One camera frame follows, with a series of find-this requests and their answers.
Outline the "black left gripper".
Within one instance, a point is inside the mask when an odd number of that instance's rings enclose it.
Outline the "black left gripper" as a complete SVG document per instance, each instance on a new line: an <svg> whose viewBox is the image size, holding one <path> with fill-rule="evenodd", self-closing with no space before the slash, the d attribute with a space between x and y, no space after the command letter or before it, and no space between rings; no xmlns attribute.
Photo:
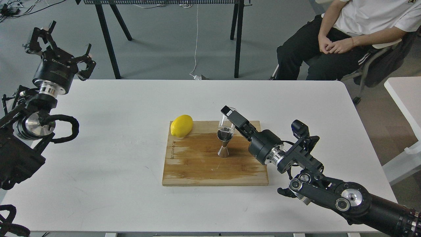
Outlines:
<svg viewBox="0 0 421 237"><path fill-rule="evenodd" d="M35 54L41 57L41 63L36 70L33 84L39 88L39 93L46 95L64 95L69 93L75 74L82 81L90 78L96 62L92 60L90 50L92 44L88 44L86 53L74 58L74 63L69 61L74 57L70 53L60 49L51 36L56 21L52 21L48 29L35 27L28 42L22 46L27 54ZM50 44L51 49L41 51L38 42L41 38L44 44ZM78 71L78 63L85 63L86 68Z"/></svg>

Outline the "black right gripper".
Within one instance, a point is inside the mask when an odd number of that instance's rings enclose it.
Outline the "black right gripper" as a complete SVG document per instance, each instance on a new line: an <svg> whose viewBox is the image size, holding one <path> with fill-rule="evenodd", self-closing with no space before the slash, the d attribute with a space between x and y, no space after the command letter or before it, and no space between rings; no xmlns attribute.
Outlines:
<svg viewBox="0 0 421 237"><path fill-rule="evenodd" d="M236 130L245 137L251 144L248 151L252 154L262 165L265 165L266 156L277 145L283 144L281 139L272 133L270 130L263 130L258 132L250 121L233 111L232 107L224 106L221 109L222 114L236 127Z"/></svg>

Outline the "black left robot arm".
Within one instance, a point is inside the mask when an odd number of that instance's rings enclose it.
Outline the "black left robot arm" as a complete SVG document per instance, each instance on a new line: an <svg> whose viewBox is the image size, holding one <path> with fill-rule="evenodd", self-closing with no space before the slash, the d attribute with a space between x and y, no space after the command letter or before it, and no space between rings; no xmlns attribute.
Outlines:
<svg viewBox="0 0 421 237"><path fill-rule="evenodd" d="M26 53L41 58L33 78L34 88L19 86L13 96L3 95L5 116L0 121L1 189L10 190L30 178L45 164L42 156L49 143L61 144L78 136L79 123L68 115L51 115L57 96L69 93L73 78L90 77L96 62L90 56L91 45L84 55L75 57L57 46L52 38L56 25L34 28Z"/></svg>

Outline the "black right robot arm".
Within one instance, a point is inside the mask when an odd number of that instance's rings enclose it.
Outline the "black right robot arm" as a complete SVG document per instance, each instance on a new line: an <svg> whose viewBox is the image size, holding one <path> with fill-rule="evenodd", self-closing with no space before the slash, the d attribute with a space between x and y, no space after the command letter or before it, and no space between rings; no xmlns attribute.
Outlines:
<svg viewBox="0 0 421 237"><path fill-rule="evenodd" d="M291 174L292 166L302 168L295 177L289 176L287 188L278 188L280 195L330 209L349 225L365 224L392 237L420 236L420 213L415 209L373 195L359 183L326 177L323 164L311 155L320 138L310 136L308 126L301 121L295 120L291 124L297 141L291 143L289 150L284 150L284 141L270 130L259 132L228 106L221 112L250 142L249 152L262 165L273 163L279 173L287 174Z"/></svg>

